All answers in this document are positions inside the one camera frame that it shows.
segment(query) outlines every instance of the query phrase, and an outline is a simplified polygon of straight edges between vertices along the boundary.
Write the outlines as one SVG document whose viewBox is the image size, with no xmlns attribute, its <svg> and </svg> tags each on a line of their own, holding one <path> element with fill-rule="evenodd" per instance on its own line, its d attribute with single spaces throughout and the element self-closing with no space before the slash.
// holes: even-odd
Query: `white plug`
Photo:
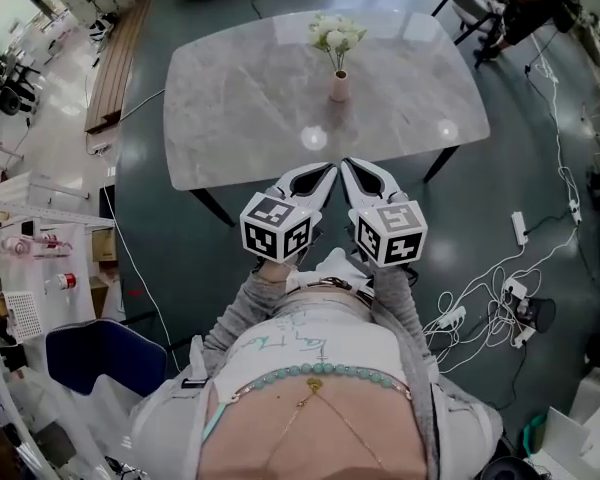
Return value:
<svg viewBox="0 0 600 480">
<path fill-rule="evenodd" d="M 467 314 L 467 310 L 464 309 L 464 306 L 458 306 L 453 311 L 450 311 L 446 315 L 440 317 L 438 320 L 438 327 L 440 329 L 446 329 L 447 327 L 452 327 L 456 325 L 461 318 L 464 318 Z"/>
<path fill-rule="evenodd" d="M 529 241 L 529 237 L 525 235 L 527 227 L 524 224 L 524 217 L 522 216 L 522 212 L 513 212 L 511 214 L 511 221 L 513 222 L 513 230 L 516 233 L 516 240 L 518 241 L 518 245 L 522 247 Z"/>
<path fill-rule="evenodd" d="M 573 222 L 576 223 L 576 226 L 579 226 L 582 222 L 582 215 L 580 215 L 580 205 L 576 203 L 573 199 L 569 201 L 569 211 L 571 212 Z"/>
</svg>

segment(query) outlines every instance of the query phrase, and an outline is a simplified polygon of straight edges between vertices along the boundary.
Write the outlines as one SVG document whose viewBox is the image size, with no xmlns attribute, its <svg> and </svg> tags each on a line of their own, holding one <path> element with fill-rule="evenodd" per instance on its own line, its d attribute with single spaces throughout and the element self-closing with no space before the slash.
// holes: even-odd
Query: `white shirt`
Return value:
<svg viewBox="0 0 600 480">
<path fill-rule="evenodd" d="M 297 298 L 297 307 L 287 305 L 284 315 L 250 328 L 233 344 L 214 380 L 219 403 L 229 403 L 267 373 L 305 363 L 378 370 L 406 384 L 395 335 L 356 314 L 350 295 L 314 292 Z"/>
</svg>

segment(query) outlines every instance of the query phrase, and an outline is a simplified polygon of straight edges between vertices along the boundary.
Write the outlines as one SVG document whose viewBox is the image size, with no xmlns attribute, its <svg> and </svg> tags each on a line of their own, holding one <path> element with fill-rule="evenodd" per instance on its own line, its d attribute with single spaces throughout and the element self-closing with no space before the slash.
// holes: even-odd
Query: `cardboard box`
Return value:
<svg viewBox="0 0 600 480">
<path fill-rule="evenodd" d="M 96 318 L 102 318 L 102 311 L 104 310 L 104 303 L 107 300 L 109 287 L 95 276 L 89 278 L 89 287 L 91 288 L 93 311 L 96 314 Z"/>
<path fill-rule="evenodd" d="M 93 261 L 117 261 L 114 229 L 99 229 L 91 234 Z"/>
</svg>

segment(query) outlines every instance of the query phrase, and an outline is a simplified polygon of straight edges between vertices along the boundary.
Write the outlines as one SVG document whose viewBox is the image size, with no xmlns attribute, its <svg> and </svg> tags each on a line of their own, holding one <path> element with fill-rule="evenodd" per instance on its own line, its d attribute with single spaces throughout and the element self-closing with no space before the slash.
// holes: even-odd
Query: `gold chain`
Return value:
<svg viewBox="0 0 600 480">
<path fill-rule="evenodd" d="M 322 400 L 327 405 L 327 407 L 329 407 L 333 412 L 336 413 L 336 415 L 342 420 L 342 422 L 347 426 L 347 428 L 351 431 L 351 433 L 356 437 L 356 439 L 358 440 L 358 442 L 362 446 L 364 446 L 366 448 L 366 450 L 371 454 L 371 456 L 374 458 L 374 460 L 378 463 L 378 466 L 380 466 L 380 468 L 383 471 L 386 471 L 384 465 L 382 464 L 382 461 L 380 460 L 380 457 L 378 457 L 378 455 L 376 455 L 376 453 L 374 453 L 374 451 L 366 443 L 366 441 L 364 439 L 362 439 L 362 437 L 360 437 L 360 435 L 358 435 L 358 433 L 355 431 L 355 429 L 353 428 L 353 425 L 351 425 L 351 423 L 349 422 L 349 420 L 347 420 L 347 418 L 345 418 L 340 413 L 340 411 L 338 411 L 331 404 L 331 402 L 329 402 L 326 398 L 324 398 L 322 395 L 320 395 L 318 393 L 318 390 L 322 387 L 322 381 L 320 379 L 314 379 L 312 377 L 309 380 L 307 380 L 307 384 L 309 385 L 309 388 L 311 389 L 311 394 L 309 396 L 307 396 L 306 398 L 304 398 L 302 400 L 299 400 L 298 403 L 296 404 L 297 409 L 295 410 L 295 412 L 291 416 L 291 419 L 289 420 L 289 422 L 287 423 L 286 427 L 282 431 L 282 435 L 280 436 L 280 438 L 278 439 L 278 441 L 274 445 L 273 449 L 271 450 L 271 453 L 269 454 L 269 457 L 267 458 L 266 462 L 262 466 L 262 474 L 263 474 L 263 476 L 260 477 L 260 480 L 262 480 L 264 478 L 264 473 L 267 471 L 267 468 L 269 467 L 269 464 L 271 463 L 271 459 L 273 459 L 273 456 L 275 455 L 275 453 L 280 448 L 280 445 L 282 444 L 282 441 L 284 440 L 285 436 L 287 435 L 287 432 L 289 432 L 289 430 L 291 429 L 291 426 L 293 425 L 293 423 L 295 422 L 296 418 L 300 414 L 300 411 L 303 409 L 303 407 L 305 407 L 307 405 L 307 402 L 313 396 L 315 396 L 316 398 L 319 398 L 320 400 Z"/>
</svg>

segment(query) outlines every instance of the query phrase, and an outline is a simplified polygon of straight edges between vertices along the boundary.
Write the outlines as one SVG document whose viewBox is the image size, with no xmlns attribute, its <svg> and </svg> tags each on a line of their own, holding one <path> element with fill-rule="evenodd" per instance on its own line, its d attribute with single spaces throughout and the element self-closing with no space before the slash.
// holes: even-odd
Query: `chair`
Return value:
<svg viewBox="0 0 600 480">
<path fill-rule="evenodd" d="M 81 395 L 91 393 L 100 375 L 142 397 L 166 378 L 165 349 L 114 320 L 59 327 L 45 344 L 51 378 Z"/>
<path fill-rule="evenodd" d="M 448 1 L 449 0 L 442 0 L 440 4 L 438 4 L 438 7 L 436 7 L 435 11 L 431 13 L 431 16 L 436 16 Z M 462 20 L 460 30 L 464 30 L 465 26 L 467 27 L 467 30 L 464 31 L 464 33 L 453 42 L 453 44 L 460 44 L 476 30 L 481 30 L 482 32 L 488 34 L 487 42 L 485 43 L 483 50 L 486 45 L 493 42 L 500 27 L 500 23 L 502 22 L 502 16 L 490 12 L 477 0 L 451 0 L 451 5 L 453 11 Z M 480 55 L 475 67 L 477 68 L 481 63 L 482 56 Z"/>
</svg>

